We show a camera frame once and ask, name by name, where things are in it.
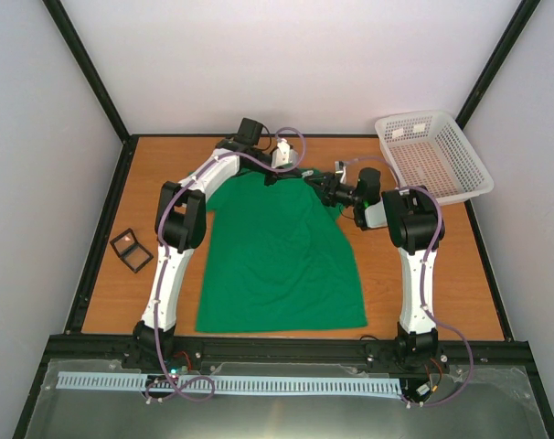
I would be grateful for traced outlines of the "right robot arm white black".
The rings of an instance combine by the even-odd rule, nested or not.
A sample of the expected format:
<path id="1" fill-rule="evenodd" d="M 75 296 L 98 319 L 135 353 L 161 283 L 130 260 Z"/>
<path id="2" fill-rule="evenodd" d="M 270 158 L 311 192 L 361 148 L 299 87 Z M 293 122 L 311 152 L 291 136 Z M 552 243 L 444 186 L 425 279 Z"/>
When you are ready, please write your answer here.
<path id="1" fill-rule="evenodd" d="M 304 175 L 322 204 L 353 210 L 361 230 L 388 228 L 399 251 L 402 306 L 395 338 L 395 358 L 402 367 L 413 368 L 437 355 L 439 336 L 432 304 L 433 269 L 444 223 L 438 204 L 423 187 L 383 191 L 381 173 L 364 167 L 357 183 L 346 182 L 346 170 Z"/>

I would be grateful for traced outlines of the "white perforated plastic basket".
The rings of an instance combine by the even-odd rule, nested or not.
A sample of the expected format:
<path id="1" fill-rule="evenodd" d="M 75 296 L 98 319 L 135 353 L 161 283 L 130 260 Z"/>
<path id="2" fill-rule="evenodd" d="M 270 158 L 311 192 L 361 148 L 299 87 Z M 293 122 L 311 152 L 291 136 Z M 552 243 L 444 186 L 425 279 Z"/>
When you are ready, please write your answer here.
<path id="1" fill-rule="evenodd" d="M 406 112 L 375 122 L 380 150 L 403 186 L 424 186 L 440 205 L 489 193 L 495 184 L 450 114 Z"/>

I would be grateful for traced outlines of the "green t-shirt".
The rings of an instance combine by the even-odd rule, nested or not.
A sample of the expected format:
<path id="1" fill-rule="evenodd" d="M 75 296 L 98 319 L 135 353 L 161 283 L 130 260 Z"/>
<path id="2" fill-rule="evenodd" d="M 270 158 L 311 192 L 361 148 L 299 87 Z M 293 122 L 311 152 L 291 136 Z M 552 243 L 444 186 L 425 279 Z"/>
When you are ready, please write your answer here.
<path id="1" fill-rule="evenodd" d="M 207 203 L 213 214 L 197 311 L 202 333 L 337 330 L 368 323 L 357 262 L 324 206 L 300 178 L 267 186 L 232 177 Z"/>

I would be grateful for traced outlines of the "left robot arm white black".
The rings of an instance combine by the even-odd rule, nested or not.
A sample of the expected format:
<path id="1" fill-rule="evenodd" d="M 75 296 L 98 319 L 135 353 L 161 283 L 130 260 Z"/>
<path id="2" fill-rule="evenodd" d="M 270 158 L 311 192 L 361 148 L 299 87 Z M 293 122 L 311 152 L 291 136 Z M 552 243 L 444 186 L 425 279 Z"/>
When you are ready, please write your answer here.
<path id="1" fill-rule="evenodd" d="M 155 219 L 157 261 L 154 282 L 133 338 L 155 368 L 168 366 L 175 356 L 176 308 L 186 268 L 207 231 L 208 199 L 240 170 L 265 176 L 301 175 L 307 143 L 292 127 L 276 131 L 276 149 L 266 154 L 257 147 L 259 135 L 251 119 L 243 119 L 236 134 L 217 143 L 194 172 L 178 182 L 166 182 Z"/>

